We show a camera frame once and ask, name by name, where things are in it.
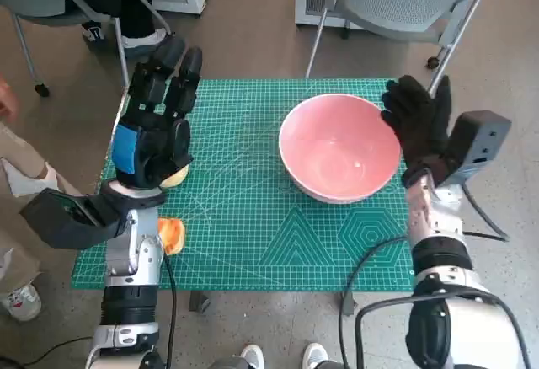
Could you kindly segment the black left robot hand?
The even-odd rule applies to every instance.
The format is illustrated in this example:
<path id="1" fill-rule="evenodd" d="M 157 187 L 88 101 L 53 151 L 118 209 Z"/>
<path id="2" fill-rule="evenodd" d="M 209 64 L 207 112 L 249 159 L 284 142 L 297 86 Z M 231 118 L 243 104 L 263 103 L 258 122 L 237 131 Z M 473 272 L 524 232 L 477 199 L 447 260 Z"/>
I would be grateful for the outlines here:
<path id="1" fill-rule="evenodd" d="M 202 50 L 169 36 L 136 64 L 127 90 L 127 107 L 112 140 L 116 179 L 149 190 L 188 166 L 192 111 L 200 82 Z"/>

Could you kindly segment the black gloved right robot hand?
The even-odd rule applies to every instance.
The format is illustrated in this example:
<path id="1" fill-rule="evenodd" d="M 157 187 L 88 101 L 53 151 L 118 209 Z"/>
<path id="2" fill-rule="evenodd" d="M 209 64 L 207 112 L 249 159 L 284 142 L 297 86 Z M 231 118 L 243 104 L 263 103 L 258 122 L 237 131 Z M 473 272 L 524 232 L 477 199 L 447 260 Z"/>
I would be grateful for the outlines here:
<path id="1" fill-rule="evenodd" d="M 430 95 L 414 77 L 404 75 L 387 82 L 382 102 L 381 117 L 397 136 L 407 166 L 403 186 L 411 187 L 428 172 L 441 181 L 452 108 L 450 78 L 443 76 Z"/>

